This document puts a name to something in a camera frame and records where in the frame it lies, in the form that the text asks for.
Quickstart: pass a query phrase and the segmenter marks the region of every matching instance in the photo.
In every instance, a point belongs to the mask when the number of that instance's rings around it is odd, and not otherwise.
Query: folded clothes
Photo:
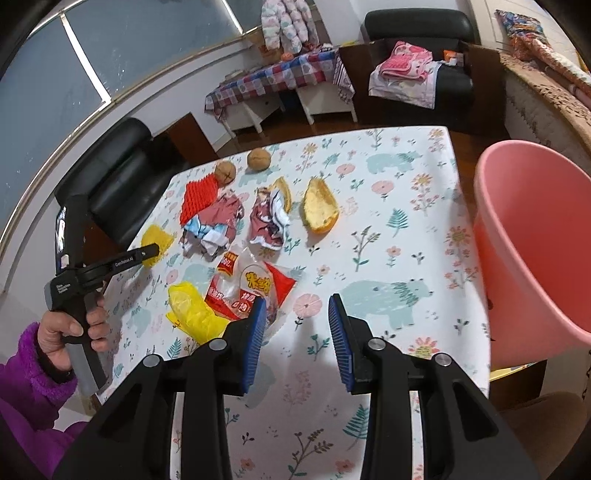
[[[426,65],[427,77],[424,80],[408,80],[379,74],[379,66],[369,76],[369,95],[410,103],[424,108],[435,108],[435,88],[440,62],[432,61]]]
[[[379,74],[385,79],[403,78],[425,80],[427,65],[433,61],[433,54],[405,41],[398,41],[390,58],[379,66]]]

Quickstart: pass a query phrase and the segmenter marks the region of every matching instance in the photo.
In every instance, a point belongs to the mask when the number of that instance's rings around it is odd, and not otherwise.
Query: pink bucket
[[[508,140],[480,157],[475,192],[491,368],[591,345],[591,179],[547,147]]]

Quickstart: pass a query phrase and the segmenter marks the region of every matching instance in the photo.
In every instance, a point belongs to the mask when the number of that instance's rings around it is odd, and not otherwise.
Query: hanging clothes
[[[297,54],[304,43],[318,45],[318,32],[305,0],[267,0],[261,9],[262,32],[268,50],[281,47]]]

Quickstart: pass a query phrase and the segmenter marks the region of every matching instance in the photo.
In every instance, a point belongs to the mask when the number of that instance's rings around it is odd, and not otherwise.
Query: checkered tablecloth
[[[346,98],[349,100],[355,92],[336,49],[306,53],[219,86],[205,97],[205,111],[213,113],[218,121],[222,121],[228,105],[237,105],[267,93],[294,90],[321,82],[335,83],[346,91],[345,94],[348,93]]]

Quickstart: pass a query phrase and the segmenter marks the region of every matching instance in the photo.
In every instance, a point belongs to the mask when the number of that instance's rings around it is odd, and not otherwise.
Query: plastic bag
[[[199,291],[188,281],[168,288],[168,304],[172,312],[166,318],[199,345],[221,337],[229,321],[218,317],[203,301]]]
[[[217,265],[205,302],[218,315],[234,321],[247,318],[255,297],[263,297],[269,327],[295,284],[287,269],[257,260],[248,247],[231,249]]]

